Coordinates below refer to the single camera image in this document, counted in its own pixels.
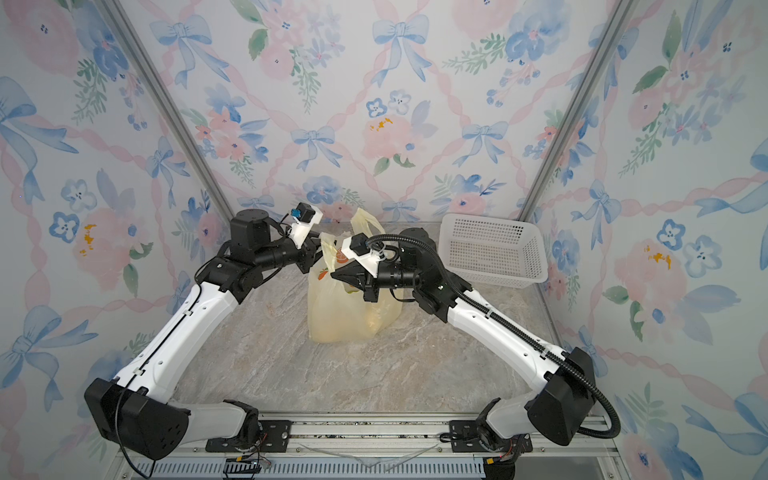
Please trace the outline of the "yellow plastic bag orange print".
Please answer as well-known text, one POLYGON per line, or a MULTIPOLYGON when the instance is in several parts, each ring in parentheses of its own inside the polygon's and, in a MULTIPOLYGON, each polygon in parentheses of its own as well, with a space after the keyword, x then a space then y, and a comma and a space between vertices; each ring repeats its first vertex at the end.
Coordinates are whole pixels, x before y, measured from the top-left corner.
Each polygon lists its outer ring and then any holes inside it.
POLYGON ((308 274, 307 322, 310 339, 316 343, 370 340, 402 312, 403 304, 388 293, 376 303, 367 303, 361 291, 331 277, 348 263, 341 243, 349 235, 322 233, 320 259, 308 274))

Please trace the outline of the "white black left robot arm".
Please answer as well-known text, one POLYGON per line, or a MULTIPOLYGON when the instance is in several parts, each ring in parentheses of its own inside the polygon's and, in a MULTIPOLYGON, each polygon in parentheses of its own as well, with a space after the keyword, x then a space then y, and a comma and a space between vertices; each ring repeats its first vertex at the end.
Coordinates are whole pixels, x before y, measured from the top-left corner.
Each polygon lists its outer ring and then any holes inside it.
POLYGON ((314 226, 321 211, 300 203, 278 222, 261 209, 230 221, 231 237, 195 274, 189 295, 153 340, 111 379, 95 379, 84 399, 100 435, 157 461, 178 446, 220 439, 252 451, 264 437, 257 408, 235 400, 217 404, 172 402, 182 374, 209 336, 255 289, 282 269, 308 273, 321 258, 314 226))

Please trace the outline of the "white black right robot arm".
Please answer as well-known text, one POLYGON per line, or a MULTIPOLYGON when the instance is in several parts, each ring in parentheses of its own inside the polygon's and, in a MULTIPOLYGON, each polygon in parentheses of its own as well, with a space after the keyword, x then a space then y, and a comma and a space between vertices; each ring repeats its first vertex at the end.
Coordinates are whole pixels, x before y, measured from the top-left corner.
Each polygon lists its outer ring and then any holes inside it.
POLYGON ((598 400, 589 356, 541 339, 494 308, 445 267, 425 230, 372 237, 360 233, 335 245, 347 261, 333 279, 361 291, 370 303, 383 290, 410 291, 424 312, 479 341, 528 384, 526 395, 490 401, 476 418, 474 433, 463 440, 499 451, 529 433, 561 446, 578 434, 599 436, 583 424, 598 400))

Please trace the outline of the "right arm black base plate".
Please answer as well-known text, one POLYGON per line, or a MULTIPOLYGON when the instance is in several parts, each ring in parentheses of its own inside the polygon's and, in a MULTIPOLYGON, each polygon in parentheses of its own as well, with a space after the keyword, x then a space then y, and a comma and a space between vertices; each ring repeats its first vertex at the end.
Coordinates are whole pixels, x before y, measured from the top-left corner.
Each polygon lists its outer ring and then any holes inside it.
POLYGON ((475 420, 451 420, 448 431, 439 434, 442 443, 448 443, 454 453, 482 453, 504 456, 529 453, 533 445, 529 434, 502 439, 489 427, 475 420))

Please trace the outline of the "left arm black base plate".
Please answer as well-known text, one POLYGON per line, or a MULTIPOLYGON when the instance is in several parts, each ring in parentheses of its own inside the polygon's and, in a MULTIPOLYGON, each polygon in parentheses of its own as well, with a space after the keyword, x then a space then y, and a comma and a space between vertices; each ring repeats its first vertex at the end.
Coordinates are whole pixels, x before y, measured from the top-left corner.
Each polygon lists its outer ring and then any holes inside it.
POLYGON ((286 453, 293 423, 287 419, 250 421, 232 438, 209 439, 208 453, 286 453))

